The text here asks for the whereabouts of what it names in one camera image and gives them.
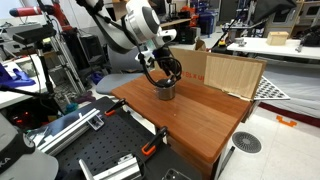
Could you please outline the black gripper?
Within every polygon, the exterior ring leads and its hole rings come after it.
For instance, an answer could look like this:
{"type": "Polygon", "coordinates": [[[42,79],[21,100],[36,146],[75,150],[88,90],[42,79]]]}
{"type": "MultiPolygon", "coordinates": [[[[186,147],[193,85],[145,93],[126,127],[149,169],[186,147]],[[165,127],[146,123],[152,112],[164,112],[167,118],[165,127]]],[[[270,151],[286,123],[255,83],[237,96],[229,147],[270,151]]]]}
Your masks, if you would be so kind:
{"type": "Polygon", "coordinates": [[[164,46],[154,50],[153,55],[159,67],[169,76],[163,87],[170,87],[181,79],[182,65],[168,47],[164,46]]]}

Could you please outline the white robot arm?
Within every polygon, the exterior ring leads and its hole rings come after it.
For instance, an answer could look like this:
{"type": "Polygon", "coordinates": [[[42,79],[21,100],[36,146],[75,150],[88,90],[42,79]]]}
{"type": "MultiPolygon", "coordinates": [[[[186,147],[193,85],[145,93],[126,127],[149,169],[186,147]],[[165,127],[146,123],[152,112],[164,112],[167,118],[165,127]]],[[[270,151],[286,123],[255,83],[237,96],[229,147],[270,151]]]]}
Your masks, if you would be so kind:
{"type": "Polygon", "coordinates": [[[126,54],[134,47],[138,48],[135,59],[142,65],[151,84],[168,88],[181,79],[180,62],[165,50],[165,46],[176,38],[177,31],[160,27],[160,20],[148,0],[129,0],[127,13],[117,21],[109,15],[104,0],[76,0],[76,3],[93,18],[113,51],[126,54]],[[147,70],[152,60],[157,61],[168,76],[162,83],[154,81],[147,70]]]}

